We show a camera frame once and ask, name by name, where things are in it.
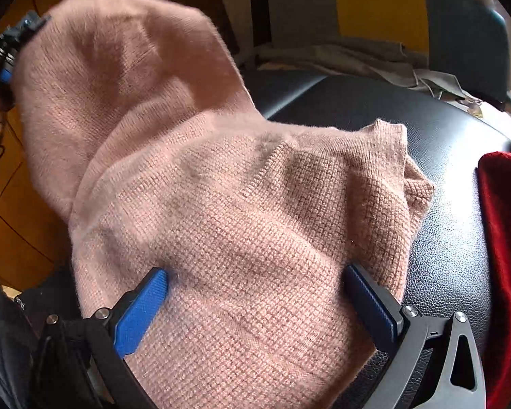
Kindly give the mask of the pink knitted sweater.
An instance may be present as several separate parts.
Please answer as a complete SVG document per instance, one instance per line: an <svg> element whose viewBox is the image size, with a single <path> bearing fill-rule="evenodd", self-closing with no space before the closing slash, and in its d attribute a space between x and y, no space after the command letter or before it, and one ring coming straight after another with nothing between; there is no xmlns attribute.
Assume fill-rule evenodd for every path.
<svg viewBox="0 0 511 409"><path fill-rule="evenodd" d="M13 93L68 226L84 316L154 267L171 293L128 365L160 408L327 408L375 348L341 293L396 297L433 184L407 130L268 121L216 28L164 0L63 0Z"/></svg>

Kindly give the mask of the red knitted garment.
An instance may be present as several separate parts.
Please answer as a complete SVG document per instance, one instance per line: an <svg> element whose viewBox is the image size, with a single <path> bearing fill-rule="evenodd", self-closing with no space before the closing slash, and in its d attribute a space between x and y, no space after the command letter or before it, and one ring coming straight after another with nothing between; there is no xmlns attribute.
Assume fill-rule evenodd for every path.
<svg viewBox="0 0 511 409"><path fill-rule="evenodd" d="M511 153L485 154L476 173L494 294L484 353L486 406L505 408L511 403Z"/></svg>

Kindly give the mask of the grey garment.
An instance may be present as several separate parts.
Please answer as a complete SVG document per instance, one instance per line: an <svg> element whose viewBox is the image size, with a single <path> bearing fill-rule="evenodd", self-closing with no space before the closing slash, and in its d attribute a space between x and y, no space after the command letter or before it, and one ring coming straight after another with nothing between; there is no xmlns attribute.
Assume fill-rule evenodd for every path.
<svg viewBox="0 0 511 409"><path fill-rule="evenodd" d="M343 38L291 47L265 44L238 54L234 61L242 69L314 69L327 75L377 79L429 95L471 116L483 116L483 102L465 91L456 76L432 70L428 56L400 43Z"/></svg>

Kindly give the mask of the grey yellow blue cushion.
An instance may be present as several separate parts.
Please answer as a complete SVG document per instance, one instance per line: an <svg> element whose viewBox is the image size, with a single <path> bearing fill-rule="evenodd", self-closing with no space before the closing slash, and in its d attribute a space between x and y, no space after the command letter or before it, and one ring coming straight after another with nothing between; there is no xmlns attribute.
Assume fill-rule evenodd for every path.
<svg viewBox="0 0 511 409"><path fill-rule="evenodd" d="M357 38L400 43L472 96L502 105L509 89L506 24L477 0L250 0L254 48Z"/></svg>

